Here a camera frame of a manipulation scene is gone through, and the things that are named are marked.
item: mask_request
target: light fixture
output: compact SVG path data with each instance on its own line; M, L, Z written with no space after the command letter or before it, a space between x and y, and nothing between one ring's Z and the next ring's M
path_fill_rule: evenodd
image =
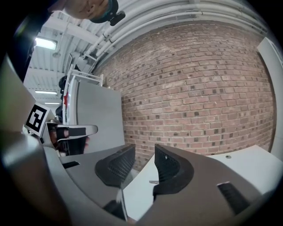
M37 94L54 94L54 95L57 95L57 92L54 92L54 91L40 91L40 90L36 90L35 92Z
M46 102L44 104L53 104L53 105L59 105L60 103L51 103L51 102Z
M51 50L55 50L57 46L56 41L51 41L51 40L47 40L43 38L36 38L35 41L36 41L36 46L51 49Z

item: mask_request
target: fluorescent light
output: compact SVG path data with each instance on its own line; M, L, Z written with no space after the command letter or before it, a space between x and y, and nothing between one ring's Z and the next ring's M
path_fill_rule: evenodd
M51 103L51 102L46 102L46 103L44 103L44 104L60 104L60 103Z
M54 95L57 95L57 92L53 92L53 91L40 91L40 90L36 90L35 92L37 94L54 94Z
M51 49L51 50L55 50L57 46L56 42L46 40L43 38L36 38L35 41L36 41L36 46Z

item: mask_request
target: white ceiling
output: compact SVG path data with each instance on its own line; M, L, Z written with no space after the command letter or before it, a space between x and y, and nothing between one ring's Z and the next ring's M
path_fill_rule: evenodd
M155 15L153 18L148 18L148 21L161 18L165 14L162 14L162 9L172 6L184 5L184 4L224 4L228 7L233 7L235 10L242 11L242 6L245 5L245 1L243 0L118 0L119 2L119 11L124 10L126 15L131 15L133 12L133 17L127 17L118 23L114 28L113 34L119 32L121 29L130 27L130 24L135 22L137 19L151 13L155 10L161 11L160 15ZM154 4L154 7L146 8L146 4ZM219 20L230 23L235 23L237 25L243 25L241 23L237 23L233 20L229 21L227 19L220 19L217 17L207 17L204 15L198 16L190 16L187 18L184 17L172 17L170 19L160 20L157 23L153 23L150 26L144 27L143 29L137 30L133 32L131 35L122 39L119 43L115 43L115 45L110 48L107 53L108 57L111 56L116 50L121 48L126 43L130 42L132 39L137 36L148 32L149 30L155 29L160 26L164 26L170 23L176 23L181 21L190 21L190 20L200 20L200 19L211 19L211 20ZM38 34L39 37L56 40L58 42L56 50L49 50L41 47L36 47L31 59L31 63L29 65L29 69L24 81L24 85L28 88L28 90L33 94L38 102L61 102L58 87L59 79L64 76L67 72L65 71L66 62L70 55L70 53L76 52L77 55L83 55L85 51L87 51L98 38L102 35L102 33L110 27L109 22L103 24L94 24L89 20L78 20L71 18L62 12L55 12L51 15L49 20L44 24L41 32ZM97 50L103 47L106 44L108 39L105 39L101 42L99 46L96 47ZM52 55L55 52L58 52L60 48L61 56L59 58L54 58ZM57 96L50 94L35 94L35 90L49 90L58 92Z

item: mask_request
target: brick wall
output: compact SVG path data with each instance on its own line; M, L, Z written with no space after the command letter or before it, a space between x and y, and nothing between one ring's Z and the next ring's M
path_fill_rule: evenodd
M180 23L138 37L98 69L122 93L136 169L155 143L199 154L269 146L273 97L261 40L225 23Z

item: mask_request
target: ceiling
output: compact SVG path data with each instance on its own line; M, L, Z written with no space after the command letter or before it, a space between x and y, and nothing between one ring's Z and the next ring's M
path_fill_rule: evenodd
M246 26L241 23L242 20L248 21L250 24L255 25L253 20L258 20L260 23L264 23L263 20L250 10L246 2L243 0L118 0L119 11L124 10L126 13L126 18L119 22L115 27L113 27L113 32L109 37L104 38L103 41L95 47L94 51L91 51L91 55L95 56L95 53L109 43L109 39L112 38L119 31L124 30L125 32L130 32L129 35L121 40L117 40L111 48L107 48L103 51L103 54L99 57L100 62L106 60L115 51L123 47L126 43L130 42L137 36L148 32L152 29L182 21L191 20L219 20L229 23L234 23L239 26ZM196 8L186 10L182 9L184 5L188 4L202 4L197 5ZM217 16L205 16L202 15L202 8L205 7L205 11L222 13L217 10L219 6L225 5L226 7L231 7L233 10L245 11L245 13L250 15L250 20L242 18L241 15L235 15L235 19L227 19L227 16L233 16L233 13L226 11L226 18ZM168 11L169 8L179 7L179 10ZM186 16L175 16L177 13L186 13L192 11L199 11L200 15L186 15ZM140 24L133 26L133 23L137 20L141 20ZM137 26L149 22L150 24L135 30ZM35 47L33 56L31 58L31 63L24 80L24 85L36 98L37 102L61 102L60 92L58 87L59 79L66 75L66 65L69 55L75 53L77 57L81 56L79 59L83 60L82 56L87 50L96 43L99 37L110 28L109 22L103 24L94 24L89 20L79 20L71 18L62 12L55 12L51 15L49 20L44 24L41 32L38 34L41 38L51 39L57 41L57 49L49 50L42 47ZM59 58L54 58L53 54L60 52ZM82 64L81 71L88 72L90 66L94 61L88 57L84 60L85 64ZM58 95L50 94L36 94L35 90L49 90L56 91Z

